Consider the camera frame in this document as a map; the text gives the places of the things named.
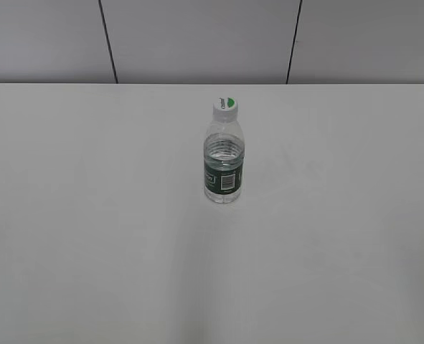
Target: water bottle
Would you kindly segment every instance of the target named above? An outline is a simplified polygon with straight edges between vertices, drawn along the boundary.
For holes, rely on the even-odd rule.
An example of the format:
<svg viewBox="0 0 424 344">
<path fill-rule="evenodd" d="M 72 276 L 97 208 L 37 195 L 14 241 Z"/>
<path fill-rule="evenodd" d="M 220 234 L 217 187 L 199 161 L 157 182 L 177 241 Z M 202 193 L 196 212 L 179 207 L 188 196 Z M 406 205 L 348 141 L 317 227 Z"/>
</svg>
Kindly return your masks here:
<svg viewBox="0 0 424 344">
<path fill-rule="evenodd" d="M 236 200 L 242 187 L 245 144 L 237 121 L 237 102 L 218 98 L 204 141 L 204 193 L 216 203 Z"/>
</svg>

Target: panel seam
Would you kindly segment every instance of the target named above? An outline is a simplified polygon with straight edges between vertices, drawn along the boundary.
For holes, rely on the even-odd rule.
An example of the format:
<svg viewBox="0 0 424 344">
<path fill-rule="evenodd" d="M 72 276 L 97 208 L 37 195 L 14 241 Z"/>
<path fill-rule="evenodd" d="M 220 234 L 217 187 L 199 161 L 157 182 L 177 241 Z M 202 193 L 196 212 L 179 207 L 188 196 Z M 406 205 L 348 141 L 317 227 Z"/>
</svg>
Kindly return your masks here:
<svg viewBox="0 0 424 344">
<path fill-rule="evenodd" d="M 290 53 L 290 62 L 288 63 L 288 70 L 286 73 L 286 81 L 285 84 L 288 84 L 288 81 L 290 79 L 290 72 L 291 72 L 291 62 L 293 61 L 293 52 L 295 49 L 295 43 L 296 43 L 296 35 L 298 34 L 298 24 L 299 24 L 299 17 L 301 15 L 301 7 L 303 6 L 303 0 L 299 0 L 299 8 L 298 8 L 298 16 L 296 17 L 296 25 L 295 25 L 295 32 L 293 35 L 293 42 L 291 43 L 291 53 Z"/>
<path fill-rule="evenodd" d="M 108 54 L 110 55 L 110 62 L 111 62 L 111 68 L 113 69 L 114 80 L 116 84 L 118 84 L 119 83 L 118 74 L 116 73 L 116 66 L 114 65 L 113 50 L 111 50 L 110 37 L 108 36 L 108 29 L 106 27 L 106 20 L 105 20 L 105 14 L 103 13 L 102 0 L 98 0 L 98 7 L 100 8 L 100 15 L 102 17 L 103 29 L 105 30 L 106 46 L 108 48 Z"/>
</svg>

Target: white bottle cap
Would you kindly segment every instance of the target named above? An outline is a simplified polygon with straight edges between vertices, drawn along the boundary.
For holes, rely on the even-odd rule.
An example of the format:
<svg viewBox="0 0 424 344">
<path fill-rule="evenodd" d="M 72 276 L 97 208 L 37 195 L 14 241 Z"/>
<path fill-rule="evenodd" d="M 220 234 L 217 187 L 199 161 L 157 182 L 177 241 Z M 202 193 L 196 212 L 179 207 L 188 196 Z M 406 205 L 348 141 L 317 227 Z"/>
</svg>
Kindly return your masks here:
<svg viewBox="0 0 424 344">
<path fill-rule="evenodd" d="M 234 122 L 237 120 L 237 102 L 234 98 L 218 98 L 213 104 L 213 119 L 217 122 Z"/>
</svg>

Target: bottle label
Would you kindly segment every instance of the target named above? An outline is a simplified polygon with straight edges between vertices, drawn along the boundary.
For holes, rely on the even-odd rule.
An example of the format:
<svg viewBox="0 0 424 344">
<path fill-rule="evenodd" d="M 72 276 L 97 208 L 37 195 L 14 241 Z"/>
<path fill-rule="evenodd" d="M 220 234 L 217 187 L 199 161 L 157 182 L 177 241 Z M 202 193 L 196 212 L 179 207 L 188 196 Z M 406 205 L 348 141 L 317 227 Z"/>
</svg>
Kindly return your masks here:
<svg viewBox="0 0 424 344">
<path fill-rule="evenodd" d="M 204 163 L 204 184 L 214 194 L 229 195 L 236 192 L 242 185 L 243 163 L 229 171 L 220 171 Z"/>
</svg>

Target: white tabletop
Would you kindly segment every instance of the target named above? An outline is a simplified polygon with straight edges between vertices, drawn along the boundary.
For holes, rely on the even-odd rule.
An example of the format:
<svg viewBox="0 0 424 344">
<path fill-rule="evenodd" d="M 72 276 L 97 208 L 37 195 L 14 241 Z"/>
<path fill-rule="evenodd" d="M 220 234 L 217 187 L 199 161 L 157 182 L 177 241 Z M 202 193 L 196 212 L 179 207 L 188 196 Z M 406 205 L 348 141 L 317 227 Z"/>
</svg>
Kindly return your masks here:
<svg viewBox="0 0 424 344">
<path fill-rule="evenodd" d="M 0 85 L 0 343 L 424 344 L 424 85 Z"/>
</svg>

